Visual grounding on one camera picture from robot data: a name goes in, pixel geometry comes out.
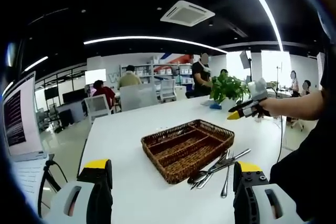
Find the laptop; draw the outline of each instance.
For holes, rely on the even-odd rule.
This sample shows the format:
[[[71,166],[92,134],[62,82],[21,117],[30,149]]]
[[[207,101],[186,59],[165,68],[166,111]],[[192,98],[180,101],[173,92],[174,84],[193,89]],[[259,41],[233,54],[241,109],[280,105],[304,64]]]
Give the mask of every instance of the laptop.
[[[37,126],[34,108],[35,72],[25,76],[3,96],[3,128],[12,173],[37,212],[43,168],[48,160]]]

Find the black ceiling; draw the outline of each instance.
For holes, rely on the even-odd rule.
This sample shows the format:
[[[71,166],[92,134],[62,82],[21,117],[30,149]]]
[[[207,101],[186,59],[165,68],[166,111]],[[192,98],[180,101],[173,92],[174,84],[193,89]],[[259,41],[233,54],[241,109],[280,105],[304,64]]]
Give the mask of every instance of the black ceiling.
[[[160,21],[163,14],[179,0],[7,1],[9,11],[6,26],[9,39],[26,39],[23,68],[49,56],[47,61],[36,67],[39,75],[85,62],[88,57],[96,55],[130,52],[196,54],[204,51],[204,48],[187,44],[149,40],[83,45],[84,41],[90,39],[147,35],[191,40],[214,47],[235,42],[276,40],[270,21],[258,0],[185,0],[216,14],[194,27]],[[318,17],[304,0],[266,2],[283,41],[309,45],[310,51],[318,52],[321,49]]]

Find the green leaves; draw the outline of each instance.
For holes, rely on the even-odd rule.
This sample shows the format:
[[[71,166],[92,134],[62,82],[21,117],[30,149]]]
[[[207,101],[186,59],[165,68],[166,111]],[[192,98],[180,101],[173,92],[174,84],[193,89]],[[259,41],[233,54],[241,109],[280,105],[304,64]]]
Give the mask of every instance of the green leaves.
[[[224,72],[218,77],[212,77],[212,83],[210,98],[213,98],[218,104],[223,102],[226,97],[237,100],[242,99],[243,95],[248,93],[248,88],[242,81]]]

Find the woven tray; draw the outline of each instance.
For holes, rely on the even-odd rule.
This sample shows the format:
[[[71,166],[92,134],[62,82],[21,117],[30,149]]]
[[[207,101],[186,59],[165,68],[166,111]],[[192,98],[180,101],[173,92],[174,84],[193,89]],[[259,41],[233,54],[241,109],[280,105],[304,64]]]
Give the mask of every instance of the woven tray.
[[[208,165],[233,144],[235,134],[203,120],[145,136],[142,148],[169,184]]]

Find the led light strip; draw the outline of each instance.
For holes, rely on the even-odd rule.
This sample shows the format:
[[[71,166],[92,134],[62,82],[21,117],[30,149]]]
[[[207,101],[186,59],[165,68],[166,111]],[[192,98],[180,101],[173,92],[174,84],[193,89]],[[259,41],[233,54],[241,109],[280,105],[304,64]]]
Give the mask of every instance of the led light strip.
[[[9,88],[14,84],[14,81],[12,81],[10,84],[7,85],[7,87],[4,89],[4,92],[2,92],[2,97],[5,95],[5,93],[9,90]]]
[[[218,52],[222,52],[224,54],[227,54],[227,51],[221,50],[216,47],[211,47],[205,44],[197,43],[197,42],[192,42],[188,40],[183,40],[183,39],[174,39],[174,38],[165,38],[165,37],[154,37],[154,36],[123,36],[123,37],[110,37],[110,38],[104,38],[104,39],[94,39],[94,40],[89,40],[85,41],[84,45],[87,44],[92,44],[92,43],[97,43],[97,42],[102,42],[102,41],[109,41],[109,40],[121,40],[121,39],[158,39],[158,40],[168,40],[168,41],[174,41],[174,42],[181,42],[181,43],[186,43],[186,44],[191,44],[199,47],[205,47],[208,49],[216,50]]]
[[[274,20],[274,17],[272,15],[272,12],[269,9],[269,7],[268,7],[268,5],[267,5],[267,3],[266,3],[265,0],[259,0],[259,2],[261,3],[262,7],[264,8],[264,10],[265,10],[265,12],[266,12],[269,20],[271,21],[273,30],[275,32],[275,35],[277,36],[277,40],[278,40],[278,43],[279,43],[280,51],[283,52],[283,46],[282,46],[282,42],[281,42],[280,33],[279,33],[279,30],[278,30],[277,24],[275,23],[275,20]]]
[[[40,64],[42,61],[45,61],[46,59],[48,59],[48,56],[43,57],[42,59],[39,59],[38,61],[36,61],[35,63],[31,64],[30,66],[28,66],[24,72],[28,71],[29,69],[33,68],[34,66],[36,66],[37,64]]]

